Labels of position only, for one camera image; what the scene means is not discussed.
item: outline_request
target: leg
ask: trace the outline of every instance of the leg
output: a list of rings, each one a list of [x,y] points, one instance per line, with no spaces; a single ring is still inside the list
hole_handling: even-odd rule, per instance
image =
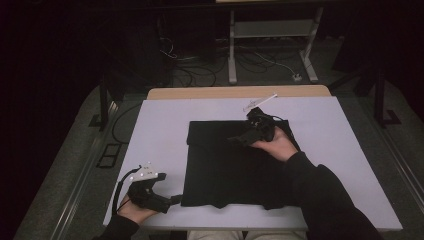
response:
[[[234,59],[234,11],[231,11],[230,19],[230,56],[228,57],[228,74],[231,85],[237,84],[236,62]]]
[[[241,231],[189,231],[187,240],[242,240]]]
[[[245,240],[306,240],[306,234],[294,231],[249,231]]]
[[[315,35],[318,30],[319,21],[321,19],[321,15],[323,12],[323,8],[318,8],[317,13],[315,15],[314,23],[312,24],[311,30],[309,32],[308,43],[306,44],[305,50],[300,51],[300,57],[303,62],[303,66],[305,67],[306,72],[308,73],[309,80],[312,83],[318,82],[317,74],[315,73],[314,67],[312,67],[312,63],[309,59],[309,53],[312,50],[312,43],[314,42]]]

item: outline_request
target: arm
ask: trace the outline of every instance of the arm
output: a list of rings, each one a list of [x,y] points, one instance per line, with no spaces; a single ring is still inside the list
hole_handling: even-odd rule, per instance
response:
[[[156,211],[139,208],[126,195],[118,213],[112,216],[103,234],[93,240],[130,240],[143,222],[155,214]]]
[[[286,162],[293,194],[309,228],[309,239],[382,239],[354,206],[337,176],[323,165],[315,167],[281,129],[276,128],[272,142],[259,141],[252,146]]]

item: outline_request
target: person's left hand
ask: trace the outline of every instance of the person's left hand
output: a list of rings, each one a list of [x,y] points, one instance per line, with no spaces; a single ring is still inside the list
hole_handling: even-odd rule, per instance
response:
[[[121,206],[118,210],[118,215],[130,219],[138,225],[141,225],[147,218],[158,213],[150,209],[138,207],[131,202],[128,195],[125,195],[124,199],[122,199]]]

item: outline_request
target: table leg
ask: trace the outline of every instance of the table leg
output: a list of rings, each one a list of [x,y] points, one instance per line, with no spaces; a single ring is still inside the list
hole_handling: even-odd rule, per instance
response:
[[[315,36],[317,34],[322,12],[323,12],[323,8],[322,7],[318,8],[315,14],[314,23],[312,24],[311,30],[309,31],[309,39],[308,39],[308,43],[306,44],[306,48],[305,50],[300,51],[300,57],[302,59],[303,66],[305,67],[306,73],[308,74],[309,81],[311,81],[312,83],[318,82],[318,77],[317,77],[317,74],[315,73],[315,70],[314,70],[314,67],[312,66],[311,61],[309,60],[309,54],[311,53],[312,43],[314,42]]]
[[[231,85],[237,84],[236,62],[234,59],[234,11],[231,11],[230,19],[230,56],[228,57],[228,74]]]

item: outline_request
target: person's right hand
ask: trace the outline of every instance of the person's right hand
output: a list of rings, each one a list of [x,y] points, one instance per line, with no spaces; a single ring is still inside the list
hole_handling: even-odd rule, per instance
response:
[[[280,161],[287,161],[297,153],[296,147],[291,143],[286,133],[279,127],[275,127],[274,139],[271,142],[256,141],[251,147],[260,148]]]

